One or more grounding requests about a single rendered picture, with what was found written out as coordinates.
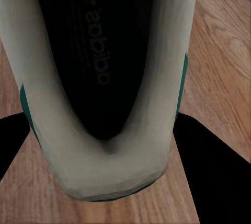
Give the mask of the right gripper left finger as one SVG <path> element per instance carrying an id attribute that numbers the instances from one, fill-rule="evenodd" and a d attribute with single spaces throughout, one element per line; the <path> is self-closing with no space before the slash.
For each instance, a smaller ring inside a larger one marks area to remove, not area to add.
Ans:
<path id="1" fill-rule="evenodd" d="M 0 181 L 30 131 L 24 112 L 0 119 Z"/>

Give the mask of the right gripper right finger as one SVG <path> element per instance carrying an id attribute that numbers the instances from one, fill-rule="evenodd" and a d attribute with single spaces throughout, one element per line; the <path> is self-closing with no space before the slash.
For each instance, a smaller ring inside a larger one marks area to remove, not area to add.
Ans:
<path id="1" fill-rule="evenodd" d="M 200 224 L 251 224 L 251 164 L 189 115 L 173 133 Z"/>

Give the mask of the gym shoe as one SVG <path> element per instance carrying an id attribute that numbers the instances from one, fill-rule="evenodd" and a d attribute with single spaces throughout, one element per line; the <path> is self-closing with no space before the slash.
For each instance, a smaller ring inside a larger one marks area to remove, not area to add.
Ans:
<path id="1" fill-rule="evenodd" d="M 196 0 L 0 0 L 24 114 L 62 191 L 114 201 L 166 173 Z"/>

